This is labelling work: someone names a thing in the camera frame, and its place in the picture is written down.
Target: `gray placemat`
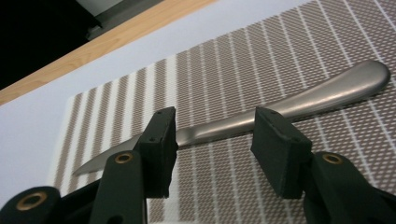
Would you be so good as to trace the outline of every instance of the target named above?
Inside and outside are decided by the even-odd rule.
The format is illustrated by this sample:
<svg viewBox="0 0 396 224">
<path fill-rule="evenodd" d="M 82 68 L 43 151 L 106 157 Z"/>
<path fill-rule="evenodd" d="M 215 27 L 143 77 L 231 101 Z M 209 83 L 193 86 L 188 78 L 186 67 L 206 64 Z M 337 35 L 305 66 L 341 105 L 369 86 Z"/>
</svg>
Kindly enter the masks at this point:
<svg viewBox="0 0 396 224">
<path fill-rule="evenodd" d="M 82 163 L 141 133 L 174 105 L 184 128 L 268 105 L 374 59 L 396 69 L 396 3 L 313 1 L 209 40 L 73 97 L 52 182 L 63 195 L 99 174 Z M 368 101 L 295 123 L 313 150 L 340 153 L 396 194 L 396 83 Z M 251 134 L 178 152 L 171 197 L 149 200 L 150 222 L 304 223 L 302 200 L 281 200 L 249 151 Z"/>
</svg>

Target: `silver knife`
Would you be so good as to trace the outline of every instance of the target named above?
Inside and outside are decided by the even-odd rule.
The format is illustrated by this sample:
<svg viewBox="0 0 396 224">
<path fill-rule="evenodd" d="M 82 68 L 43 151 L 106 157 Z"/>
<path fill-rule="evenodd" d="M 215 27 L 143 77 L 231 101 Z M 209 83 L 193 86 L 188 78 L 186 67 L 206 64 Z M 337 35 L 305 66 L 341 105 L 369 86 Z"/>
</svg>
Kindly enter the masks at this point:
<svg viewBox="0 0 396 224">
<path fill-rule="evenodd" d="M 384 64 L 365 61 L 311 89 L 267 105 L 266 108 L 275 110 L 291 120 L 300 119 L 363 100 L 384 89 L 389 80 L 390 72 Z M 177 130 L 177 143 L 184 147 L 251 132 L 254 128 L 254 113 L 253 109 L 227 119 Z M 86 162 L 74 172 L 74 175 L 103 169 L 107 158 L 112 154 L 132 150 L 140 135 L 137 134 Z"/>
</svg>

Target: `knife blade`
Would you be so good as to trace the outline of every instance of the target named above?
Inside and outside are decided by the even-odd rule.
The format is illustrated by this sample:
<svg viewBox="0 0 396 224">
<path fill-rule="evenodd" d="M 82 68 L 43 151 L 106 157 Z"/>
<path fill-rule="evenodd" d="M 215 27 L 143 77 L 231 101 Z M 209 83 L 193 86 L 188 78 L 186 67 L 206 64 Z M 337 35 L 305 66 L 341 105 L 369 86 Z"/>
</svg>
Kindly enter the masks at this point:
<svg viewBox="0 0 396 224">
<path fill-rule="evenodd" d="M 384 89 L 389 80 L 390 71 L 384 64 L 368 60 L 313 88 L 267 105 L 266 108 L 277 111 L 287 119 L 300 119 L 368 98 Z M 251 132 L 254 128 L 254 112 L 253 109 L 227 119 L 177 130 L 177 143 L 180 147 L 184 147 Z M 109 156 L 133 149 L 139 137 L 140 134 L 137 134 L 94 157 L 79 167 L 73 175 L 103 169 Z"/>
</svg>

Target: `floor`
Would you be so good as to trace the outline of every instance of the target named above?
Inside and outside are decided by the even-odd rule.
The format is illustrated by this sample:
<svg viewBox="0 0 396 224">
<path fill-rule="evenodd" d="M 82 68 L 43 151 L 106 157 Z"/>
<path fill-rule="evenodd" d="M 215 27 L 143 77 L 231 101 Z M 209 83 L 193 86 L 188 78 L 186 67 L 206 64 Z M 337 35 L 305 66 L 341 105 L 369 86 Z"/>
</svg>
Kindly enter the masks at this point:
<svg viewBox="0 0 396 224">
<path fill-rule="evenodd" d="M 99 26 L 92 28 L 88 33 L 88 39 L 95 39 L 99 35 L 128 21 L 161 1 L 162 0 L 123 0 L 109 10 L 96 16 L 96 19 L 102 23 L 102 28 Z"/>
</svg>

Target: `metal knife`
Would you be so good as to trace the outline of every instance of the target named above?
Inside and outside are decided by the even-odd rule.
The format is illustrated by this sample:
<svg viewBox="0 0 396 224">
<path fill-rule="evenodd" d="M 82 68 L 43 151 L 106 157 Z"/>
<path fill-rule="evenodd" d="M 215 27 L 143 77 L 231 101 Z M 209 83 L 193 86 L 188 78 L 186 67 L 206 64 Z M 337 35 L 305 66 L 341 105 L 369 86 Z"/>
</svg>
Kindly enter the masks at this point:
<svg viewBox="0 0 396 224">
<path fill-rule="evenodd" d="M 382 63 L 369 60 L 358 63 L 342 74 L 325 80 L 311 89 L 266 107 L 279 112 L 285 118 L 300 119 L 363 100 L 384 89 L 389 80 L 388 68 Z M 177 143 L 180 147 L 184 147 L 251 132 L 254 128 L 254 113 L 253 109 L 227 119 L 180 129 L 177 131 Z M 109 156 L 123 150 L 133 149 L 139 137 L 140 134 L 137 134 L 101 153 L 79 167 L 74 175 L 103 169 Z"/>
</svg>

